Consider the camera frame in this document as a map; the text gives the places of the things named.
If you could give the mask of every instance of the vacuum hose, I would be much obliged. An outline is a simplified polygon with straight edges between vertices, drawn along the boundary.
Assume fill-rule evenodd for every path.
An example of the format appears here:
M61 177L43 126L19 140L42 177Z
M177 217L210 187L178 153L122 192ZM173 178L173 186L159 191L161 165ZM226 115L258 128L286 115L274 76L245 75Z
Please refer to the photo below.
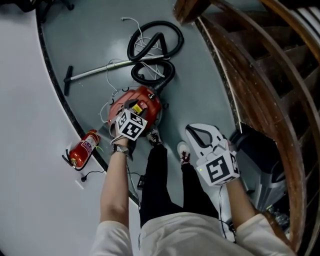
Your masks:
M154 27L154 26L167 26L167 27L173 29L173 31L175 31L175 33L178 36L176 47L173 50L171 50L170 52L168 52L165 36L161 32L158 32L151 38L151 40L145 46L145 48L143 48L141 52L139 52L137 55L135 55L135 43L136 43L137 39L139 38L139 36L141 35L140 30L141 30L141 32L143 32L143 31L145 31L151 27ZM176 25L174 25L168 21L162 21L162 20L152 21L152 22L149 22L149 23L143 25L140 28L140 30L138 29L132 35L132 37L130 39L130 42L128 44L128 49L127 49L128 59L132 62L139 61L141 58L143 58L151 50L151 48L159 40L163 57L157 58L154 60L146 60L145 63L148 65L163 66L164 77L160 77L156 80L145 79L143 76L141 76L139 74L139 70L144 67L144 65L142 63L137 63L133 67L133 69L131 70L131 76L138 83L145 85L145 86L151 86L158 94L160 94L161 91L163 90L163 88L172 80L172 78L174 78L175 73L176 73L175 66L171 62L169 62L168 60L165 60L165 59L168 59L171 56L175 55L181 49L185 39L184 39L184 36L182 35L180 29Z

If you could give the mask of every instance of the wall outlet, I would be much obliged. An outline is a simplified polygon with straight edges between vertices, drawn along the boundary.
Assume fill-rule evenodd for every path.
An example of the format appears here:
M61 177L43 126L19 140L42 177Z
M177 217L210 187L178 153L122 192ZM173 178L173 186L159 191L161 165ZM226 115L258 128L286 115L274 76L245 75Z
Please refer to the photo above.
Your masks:
M85 189L85 183L86 183L86 182L83 182L83 181L81 180L82 177L84 177L84 175L80 174L80 175L78 176L78 178L75 180L75 183L79 186L79 188L81 188L82 190L84 190L84 189Z

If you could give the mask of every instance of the vacuum wand handle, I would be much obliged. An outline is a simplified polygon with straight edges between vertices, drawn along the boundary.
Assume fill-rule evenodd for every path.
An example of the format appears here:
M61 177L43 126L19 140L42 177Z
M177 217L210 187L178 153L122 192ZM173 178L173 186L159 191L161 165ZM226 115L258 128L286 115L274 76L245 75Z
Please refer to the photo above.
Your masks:
M153 55L153 56L145 56L143 58L141 58L139 61L137 62L133 62L131 60L123 60L120 62L116 62L116 63L110 63L108 65L105 66L101 66L92 70L89 70L87 72L81 73L81 74L77 74L72 76L72 71L73 71L73 66L69 66L68 70L66 72L66 76L64 78L64 96L68 96L69 95L69 91L70 91L70 83L72 81L78 80L80 78L84 78L102 71L106 71L106 70L113 70L113 69L117 69L117 68L122 68L122 67L126 67L126 66L130 66L130 65L134 65L138 62L143 62L143 61L150 61L150 60L155 60L155 59L160 59L163 58L163 55Z

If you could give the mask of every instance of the white shirt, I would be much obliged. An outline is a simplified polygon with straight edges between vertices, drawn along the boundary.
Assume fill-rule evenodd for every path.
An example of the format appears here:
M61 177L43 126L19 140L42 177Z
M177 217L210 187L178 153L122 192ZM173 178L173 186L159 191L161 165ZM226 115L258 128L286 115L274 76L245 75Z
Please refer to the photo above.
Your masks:
M236 242L221 234L218 219L181 212L149 220L141 229L141 256L295 256L258 214L236 230ZM132 256L129 230L116 221L99 224L91 256Z

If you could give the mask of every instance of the stair step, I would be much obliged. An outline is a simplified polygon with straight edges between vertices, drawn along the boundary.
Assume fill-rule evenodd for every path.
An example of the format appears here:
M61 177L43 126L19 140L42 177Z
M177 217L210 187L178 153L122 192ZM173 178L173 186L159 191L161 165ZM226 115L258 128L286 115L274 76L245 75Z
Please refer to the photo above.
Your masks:
M288 107L288 115L296 136L300 139L309 128L308 117L300 101L297 101L294 105Z
M313 200L310 205L308 205L307 208L307 216L305 220L305 226L304 226L304 232L303 232L303 238L301 241L301 245L299 247L299 250L297 252L297 255L305 255L305 252L308 248L309 242L312 237L313 229L316 224L316 219L317 219L317 200Z
M305 59L307 59L309 54L308 47L306 45L290 48L284 52L298 70L301 69L301 66L304 64ZM281 70L280 65L273 56L261 58L256 62L268 77L277 76Z
M316 107L319 109L320 101L316 100L316 98L319 97L320 88L318 88L316 85L320 83L320 67L316 67L309 75L307 75L304 79L304 83L313 96ZM299 100L299 97L295 90L291 90L288 94L282 97L281 100L284 107L288 110Z
M306 181L306 203L310 203L319 192L319 165L316 163Z
M268 26L265 27L264 30L281 48L301 44L301 40L297 38L297 34L289 26ZM229 35L232 40L242 44L254 59L268 54L267 49L260 43L260 39L257 38L257 35L252 31L241 30L231 32Z
M302 158L304 163L304 174L307 177L309 174L314 173L314 168L319 166L317 165L318 162L318 156L317 156L317 150L315 145L315 140L312 135L311 129L308 129L305 131L303 144L301 145L301 152L302 152ZM317 174L311 174L313 177L316 175L319 175L319 171L316 171Z
M251 19L261 27L287 27L288 24L278 15L268 11L244 11ZM244 30L244 27L236 22L225 12L210 12L202 14L209 21L214 21L222 26L228 32Z
M302 148L312 137L312 132L310 126L304 132L304 134L299 138L299 145Z

